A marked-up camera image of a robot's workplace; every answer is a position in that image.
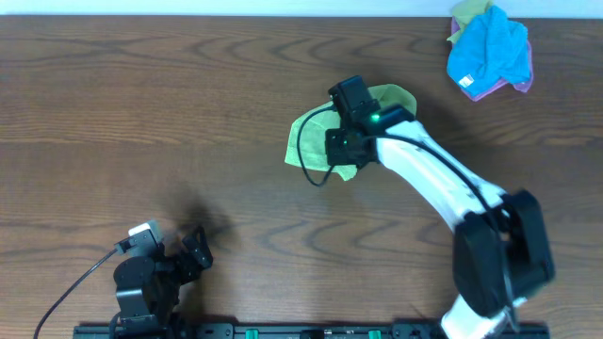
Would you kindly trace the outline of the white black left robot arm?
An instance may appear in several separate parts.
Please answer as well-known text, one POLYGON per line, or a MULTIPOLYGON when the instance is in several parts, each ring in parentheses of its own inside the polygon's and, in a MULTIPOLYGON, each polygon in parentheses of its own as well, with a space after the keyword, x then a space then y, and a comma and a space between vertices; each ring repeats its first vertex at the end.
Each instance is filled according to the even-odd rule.
POLYGON ((182 239, 183 248, 165 253, 163 237, 154 221, 128 231, 115 249, 129 258, 113 274, 120 311, 109 322, 110 338, 190 338, 191 330, 173 310, 180 287, 198 280, 212 267, 213 255, 204 228, 182 239))

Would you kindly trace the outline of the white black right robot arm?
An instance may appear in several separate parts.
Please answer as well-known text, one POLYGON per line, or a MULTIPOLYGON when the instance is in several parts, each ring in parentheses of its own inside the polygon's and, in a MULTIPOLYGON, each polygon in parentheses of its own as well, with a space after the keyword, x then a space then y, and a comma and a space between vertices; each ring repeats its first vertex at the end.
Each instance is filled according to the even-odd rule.
POLYGON ((400 105, 339 107, 326 133, 330 165, 382 164, 408 182, 453 233, 459 293, 440 327, 448 338, 494 338, 518 331, 518 306, 555 278, 540 203, 508 193, 446 152, 400 105))

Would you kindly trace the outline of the green cloth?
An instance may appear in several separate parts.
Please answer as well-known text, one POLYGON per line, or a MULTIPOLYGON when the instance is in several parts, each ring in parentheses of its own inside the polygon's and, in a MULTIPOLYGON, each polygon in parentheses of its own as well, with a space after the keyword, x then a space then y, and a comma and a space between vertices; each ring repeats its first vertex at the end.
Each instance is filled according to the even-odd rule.
MULTIPOLYGON (((394 84, 369 87, 368 91, 381 107, 398 104, 416 115, 417 101, 410 91, 394 84)), ((298 155, 298 151, 301 151, 303 164, 308 170, 326 172, 329 165, 325 151, 325 133, 339 125, 340 117, 331 101, 301 115, 291 125, 285 162, 301 167, 298 155)))

